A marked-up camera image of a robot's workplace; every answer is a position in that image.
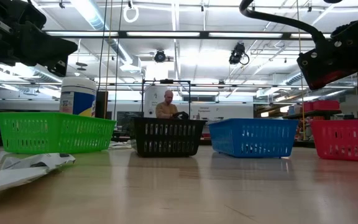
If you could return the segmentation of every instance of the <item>container label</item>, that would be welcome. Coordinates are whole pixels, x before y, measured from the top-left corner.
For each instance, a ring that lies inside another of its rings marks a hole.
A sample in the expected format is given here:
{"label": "container label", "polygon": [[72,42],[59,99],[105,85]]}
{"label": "container label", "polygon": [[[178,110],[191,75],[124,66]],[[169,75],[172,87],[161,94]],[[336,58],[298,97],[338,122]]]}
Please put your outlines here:
{"label": "container label", "polygon": [[60,98],[60,112],[94,117],[96,97],[87,93],[63,92]]}

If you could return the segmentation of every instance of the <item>black basket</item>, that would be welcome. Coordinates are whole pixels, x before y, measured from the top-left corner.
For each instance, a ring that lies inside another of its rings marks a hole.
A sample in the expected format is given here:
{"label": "black basket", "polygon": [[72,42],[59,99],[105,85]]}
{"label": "black basket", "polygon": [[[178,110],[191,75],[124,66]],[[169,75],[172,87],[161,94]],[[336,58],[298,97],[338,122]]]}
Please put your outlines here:
{"label": "black basket", "polygon": [[131,144],[142,157],[194,156],[206,121],[134,118]]}

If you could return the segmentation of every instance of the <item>security camera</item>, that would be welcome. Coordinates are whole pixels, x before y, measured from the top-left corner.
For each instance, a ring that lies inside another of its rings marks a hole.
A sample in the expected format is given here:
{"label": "security camera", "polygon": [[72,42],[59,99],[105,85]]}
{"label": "security camera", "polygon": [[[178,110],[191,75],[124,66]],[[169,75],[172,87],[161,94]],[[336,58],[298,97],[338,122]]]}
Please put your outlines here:
{"label": "security camera", "polygon": [[[247,63],[242,63],[241,60],[243,57],[248,58]],[[237,43],[234,49],[231,52],[229,63],[231,65],[237,65],[238,63],[241,63],[242,65],[247,65],[249,63],[249,57],[246,54],[246,48],[244,47],[244,43]]]}
{"label": "security camera", "polygon": [[163,50],[158,50],[157,53],[154,55],[155,62],[164,62],[166,59],[166,55]]}

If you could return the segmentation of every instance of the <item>red basket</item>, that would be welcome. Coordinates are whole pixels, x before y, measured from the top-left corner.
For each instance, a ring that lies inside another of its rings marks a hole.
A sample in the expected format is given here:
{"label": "red basket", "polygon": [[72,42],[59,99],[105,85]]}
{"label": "red basket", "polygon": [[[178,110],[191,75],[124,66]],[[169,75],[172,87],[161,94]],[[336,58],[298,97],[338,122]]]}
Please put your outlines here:
{"label": "red basket", "polygon": [[312,121],[311,129],[320,158],[358,161],[358,120]]}

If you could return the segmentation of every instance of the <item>metal ring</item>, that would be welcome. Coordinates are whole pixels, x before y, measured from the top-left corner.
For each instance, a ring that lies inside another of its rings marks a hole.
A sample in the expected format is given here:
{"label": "metal ring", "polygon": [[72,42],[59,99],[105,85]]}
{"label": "metal ring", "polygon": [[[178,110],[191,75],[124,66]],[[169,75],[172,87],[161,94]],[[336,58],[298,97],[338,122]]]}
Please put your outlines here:
{"label": "metal ring", "polygon": [[[134,9],[135,10],[135,17],[133,19],[128,19],[127,13],[128,10]],[[124,19],[126,22],[135,22],[137,20],[137,18],[139,18],[139,9],[136,6],[132,6],[132,8],[130,8],[129,6],[126,6],[124,8]]]}

